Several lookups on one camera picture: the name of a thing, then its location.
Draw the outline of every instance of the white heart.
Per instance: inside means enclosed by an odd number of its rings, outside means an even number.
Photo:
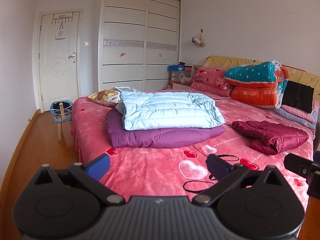
[[[202,179],[208,174],[208,170],[201,165],[195,165],[194,162],[184,160],[179,163],[181,174],[186,179]]]
[[[208,153],[208,154],[210,154],[210,153],[216,153],[216,152],[218,151],[216,148],[211,147],[211,146],[209,146],[209,145],[203,146],[202,149],[203,149],[206,153]]]

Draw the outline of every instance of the white door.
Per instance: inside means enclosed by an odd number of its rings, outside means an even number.
[[[77,36],[80,12],[43,15],[39,42],[40,88],[44,111],[54,101],[78,98]]]

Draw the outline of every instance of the bed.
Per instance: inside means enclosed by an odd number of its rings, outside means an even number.
[[[105,131],[105,115],[111,108],[82,97],[74,102],[71,127],[76,150],[79,151],[79,160],[88,163],[103,153],[109,154],[110,170],[100,182],[126,200],[129,200],[131,195],[187,195],[191,199],[201,190],[216,183],[205,163],[211,153],[220,155],[231,164],[245,164],[252,170],[263,170],[266,165],[272,164],[281,171],[306,209],[308,185],[303,178],[284,168],[283,160],[288,152],[265,155],[251,149],[251,140],[233,130],[231,123],[235,120],[269,121],[302,129],[308,133],[309,139],[290,152],[307,159],[312,159],[313,155],[311,130],[268,109],[194,89],[184,91],[203,93],[216,101],[216,106],[227,121],[223,125],[225,132],[222,135],[183,148],[114,149]]]

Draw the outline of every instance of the light blue down jacket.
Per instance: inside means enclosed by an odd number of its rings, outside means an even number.
[[[203,94],[186,92],[120,93],[124,129],[212,128],[226,121],[215,101]]]

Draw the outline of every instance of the wall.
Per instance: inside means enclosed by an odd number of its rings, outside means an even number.
[[[0,0],[0,184],[36,111],[32,81],[32,33],[36,0]]]
[[[320,0],[182,0],[181,60],[277,59],[320,75],[319,22]],[[191,42],[201,28],[203,48]]]
[[[78,77],[80,80],[80,95],[86,96],[92,94],[92,30],[95,0],[37,0],[36,19],[34,20],[34,41],[38,36],[38,22],[40,12],[53,12],[59,10],[83,10],[82,20],[79,25],[78,43],[80,51],[77,52]],[[84,42],[89,41],[90,46],[85,47]],[[37,44],[33,44],[33,77],[35,86],[35,97],[37,106],[39,106],[38,90],[36,82],[36,67],[38,67],[38,49]]]

